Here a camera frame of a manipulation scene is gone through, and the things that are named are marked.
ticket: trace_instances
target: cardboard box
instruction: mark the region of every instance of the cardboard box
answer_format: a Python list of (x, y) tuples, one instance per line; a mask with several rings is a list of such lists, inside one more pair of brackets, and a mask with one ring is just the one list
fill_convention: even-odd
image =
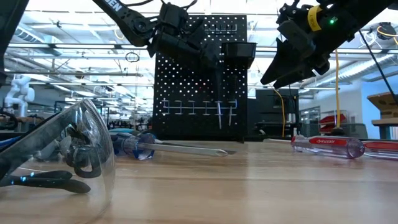
[(368, 96), (368, 100), (380, 110), (381, 119), (398, 118), (398, 105), (391, 93)]

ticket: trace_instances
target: wooden tabletop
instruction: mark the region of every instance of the wooden tabletop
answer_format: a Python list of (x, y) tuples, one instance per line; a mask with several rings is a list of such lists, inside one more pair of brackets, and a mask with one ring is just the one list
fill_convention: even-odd
[[(397, 223), (398, 162), (293, 153), (288, 144), (274, 142), (188, 144), (238, 153), (224, 158), (169, 152), (157, 152), (151, 161), (118, 158), (111, 205), (95, 223)], [(0, 219), (8, 224), (81, 223), (76, 220), (88, 216), (86, 207), (96, 204), (69, 195), (67, 202), (35, 213), (34, 205), (43, 198), (61, 197), (38, 197), (24, 188), (30, 196), (15, 196), (26, 201), (20, 210), (10, 211), (12, 200), (4, 189)], [(4, 197), (7, 203), (1, 203)], [(68, 203), (82, 212), (68, 213)]]

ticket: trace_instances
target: clear screwdriver handle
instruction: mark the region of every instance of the clear screwdriver handle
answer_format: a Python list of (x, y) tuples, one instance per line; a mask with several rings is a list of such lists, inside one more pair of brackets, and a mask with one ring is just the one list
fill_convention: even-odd
[(310, 151), (324, 156), (355, 159), (365, 152), (364, 144), (355, 138), (337, 136), (294, 136), (291, 142), (294, 151)]

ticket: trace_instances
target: black pegboard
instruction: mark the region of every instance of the black pegboard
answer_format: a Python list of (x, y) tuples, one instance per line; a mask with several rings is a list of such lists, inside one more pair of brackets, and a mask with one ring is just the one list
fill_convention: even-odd
[[(191, 16), (188, 24), (200, 18), (205, 20), (208, 34), (203, 44), (213, 42), (219, 53), (222, 42), (247, 41), (246, 15)], [(231, 98), (228, 81), (233, 75), (236, 75), (238, 82), (234, 99)], [(157, 54), (152, 127), (157, 137), (242, 140), (247, 133), (248, 71), (225, 68), (222, 80), (220, 101), (224, 109), (221, 110), (220, 129), (212, 78), (192, 72), (167, 56)]]

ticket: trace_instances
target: ceiling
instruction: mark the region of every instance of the ceiling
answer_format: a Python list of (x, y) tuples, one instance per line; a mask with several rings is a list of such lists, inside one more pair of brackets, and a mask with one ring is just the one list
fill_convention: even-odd
[[(136, 0), (124, 0), (125, 4), (137, 3)], [(185, 6), (190, 0), (170, 0), (172, 4)], [(258, 47), (275, 47), (276, 38), (279, 33), (276, 30), (277, 9), (286, 3), (293, 1), (271, 0), (200, 0), (189, 9), (190, 14), (247, 14), (248, 15), (248, 41), (257, 42)], [(301, 0), (301, 4), (317, 4), (315, 0)], [(155, 0), (143, 6), (132, 7), (144, 16), (158, 15), (161, 7), (161, 1)], [(385, 10), (372, 20), (364, 29), (376, 26), (378, 22), (392, 22), (394, 26), (398, 26), (398, 13), (396, 11)], [(106, 15), (91, 0), (30, 0), (30, 3), (21, 20), (20, 26), (39, 37), (44, 42), (62, 42), (66, 44), (129, 44), (123, 37), (122, 33), (114, 23), (114, 21)], [(375, 49), (396, 49), (398, 45), (394, 40), (372, 40), (372, 48)], [(26, 42), (20, 37), (13, 37), (12, 42)], [(344, 43), (341, 48), (358, 49), (363, 48), (359, 36), (350, 43)], [(51, 76), (51, 80), (57, 82), (80, 82), (80, 83), (139, 83), (147, 86), (117, 86), (114, 95), (110, 91), (102, 88), (95, 89), (95, 86), (64, 86), (68, 90), (88, 91), (99, 97), (117, 97), (138, 100), (130, 101), (128, 104), (134, 104), (135, 107), (140, 106), (142, 111), (151, 113), (153, 88), (150, 86), (154, 83), (155, 60), (150, 58), (146, 50), (75, 50), (75, 49), (58, 49), (61, 56), (55, 57), (52, 54), (38, 52), (33, 49), (10, 48), (8, 52), (17, 53), (25, 58), (29, 58), (46, 67), (57, 69), (56, 72), (118, 72), (136, 74), (130, 76), (85, 76), (84, 78), (75, 76)], [(140, 56), (140, 61), (129, 63), (125, 60), (125, 56), (129, 52), (134, 52)], [(26, 63), (24, 59), (8, 55), (8, 59), (12, 59), (17, 64), (10, 64), (8, 69), (21, 70), (21, 64), (37, 71), (45, 70), (43, 67)], [(356, 60), (356, 56), (342, 56), (340, 65), (345, 66)], [(257, 54), (252, 69), (248, 75), (248, 85), (258, 85), (262, 75), (258, 70), (265, 72), (272, 62), (272, 55)], [(331, 70), (335, 68), (335, 61), (330, 60)], [(68, 90), (60, 90), (70, 95)]]

